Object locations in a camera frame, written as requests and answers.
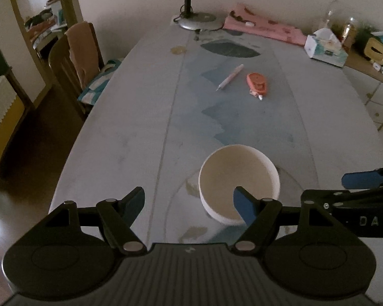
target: pink pen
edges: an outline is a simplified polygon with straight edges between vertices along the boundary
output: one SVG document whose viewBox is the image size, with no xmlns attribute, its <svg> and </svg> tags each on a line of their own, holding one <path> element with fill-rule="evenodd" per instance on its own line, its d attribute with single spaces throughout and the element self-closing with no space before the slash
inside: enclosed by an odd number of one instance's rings
<svg viewBox="0 0 383 306">
<path fill-rule="evenodd" d="M 241 64 L 240 66 L 238 66 L 237 68 L 234 69 L 233 73 L 231 75 L 229 75 L 226 79 L 224 79 L 224 81 L 218 86 L 218 88 L 216 89 L 216 91 L 218 90 L 222 90 L 229 82 L 231 82 L 234 77 L 236 75 L 238 75 L 241 70 L 244 68 L 244 64 Z"/>
</svg>

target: pink cloth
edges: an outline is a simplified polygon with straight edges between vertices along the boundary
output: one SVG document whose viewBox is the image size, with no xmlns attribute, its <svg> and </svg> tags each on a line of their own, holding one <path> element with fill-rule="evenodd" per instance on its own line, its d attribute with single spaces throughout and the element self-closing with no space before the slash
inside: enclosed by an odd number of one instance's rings
<svg viewBox="0 0 383 306">
<path fill-rule="evenodd" d="M 77 71 L 81 88 L 84 89 L 100 72 L 98 49 L 91 28 L 87 22 L 82 22 L 73 25 L 65 34 L 70 47 L 71 62 Z"/>
<path fill-rule="evenodd" d="M 255 25 L 247 26 L 246 22 L 252 22 Z M 237 4 L 237 7 L 225 19 L 223 28 L 257 34 L 299 46 L 304 46 L 306 42 L 306 36 L 300 29 L 257 16 L 244 4 Z"/>
</svg>

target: white bowl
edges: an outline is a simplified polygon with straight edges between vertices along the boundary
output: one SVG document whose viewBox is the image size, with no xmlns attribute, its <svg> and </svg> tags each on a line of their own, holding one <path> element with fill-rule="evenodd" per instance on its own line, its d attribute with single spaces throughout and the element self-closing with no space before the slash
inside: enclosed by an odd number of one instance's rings
<svg viewBox="0 0 383 306">
<path fill-rule="evenodd" d="M 278 199 L 281 184 L 274 164 L 259 150 L 244 145 L 222 147 L 204 161 L 198 176 L 200 199 L 212 218 L 233 226 L 244 223 L 233 202 L 237 186 L 256 199 Z"/>
</svg>

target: yellow fabric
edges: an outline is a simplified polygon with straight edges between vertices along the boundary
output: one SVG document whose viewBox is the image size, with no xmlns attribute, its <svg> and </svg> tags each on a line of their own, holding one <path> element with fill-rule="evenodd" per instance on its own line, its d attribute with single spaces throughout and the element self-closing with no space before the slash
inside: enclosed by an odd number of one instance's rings
<svg viewBox="0 0 383 306">
<path fill-rule="evenodd" d="M 0 160 L 24 110 L 23 102 L 17 96 L 0 124 Z"/>
</svg>

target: wooden chair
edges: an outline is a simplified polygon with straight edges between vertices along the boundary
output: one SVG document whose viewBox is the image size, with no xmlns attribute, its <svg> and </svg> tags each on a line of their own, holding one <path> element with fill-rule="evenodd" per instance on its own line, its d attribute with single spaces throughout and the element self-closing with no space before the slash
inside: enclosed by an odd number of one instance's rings
<svg viewBox="0 0 383 306">
<path fill-rule="evenodd" d="M 101 70 L 104 67 L 104 61 L 99 49 L 98 40 L 96 38 L 93 24 L 89 23 L 89 26 L 91 28 L 92 37 L 95 41 L 95 45 L 98 51 L 98 63 L 99 69 Z M 51 49 L 49 55 L 49 65 L 59 85 L 74 105 L 76 111 L 80 117 L 85 120 L 91 111 L 92 106 L 82 104 L 77 100 L 82 92 L 82 88 L 75 67 L 69 57 L 69 50 L 70 48 L 68 44 L 68 38 L 64 34 Z"/>
</svg>

